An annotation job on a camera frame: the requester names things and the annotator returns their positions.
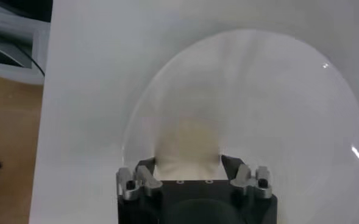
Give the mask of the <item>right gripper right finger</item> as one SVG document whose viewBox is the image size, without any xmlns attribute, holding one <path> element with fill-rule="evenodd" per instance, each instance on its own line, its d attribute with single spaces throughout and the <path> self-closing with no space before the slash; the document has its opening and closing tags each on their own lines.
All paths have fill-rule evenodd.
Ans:
<svg viewBox="0 0 359 224">
<path fill-rule="evenodd" d="M 252 175 L 251 168 L 240 158 L 221 155 L 221 162 L 230 185 L 244 196 L 253 194 L 260 199 L 272 197 L 270 171 L 266 166 L 258 166 L 255 175 Z"/>
</svg>

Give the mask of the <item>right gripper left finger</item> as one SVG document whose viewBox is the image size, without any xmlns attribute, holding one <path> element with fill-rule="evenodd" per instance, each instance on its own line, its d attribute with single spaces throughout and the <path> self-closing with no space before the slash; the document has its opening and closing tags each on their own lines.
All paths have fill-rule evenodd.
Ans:
<svg viewBox="0 0 359 224">
<path fill-rule="evenodd" d="M 154 197 L 159 194 L 163 183 L 154 177 L 154 170 L 154 157 L 139 161 L 134 171 L 121 167 L 116 173 L 117 196 L 125 201 L 135 201 L 142 195 Z"/>
</svg>

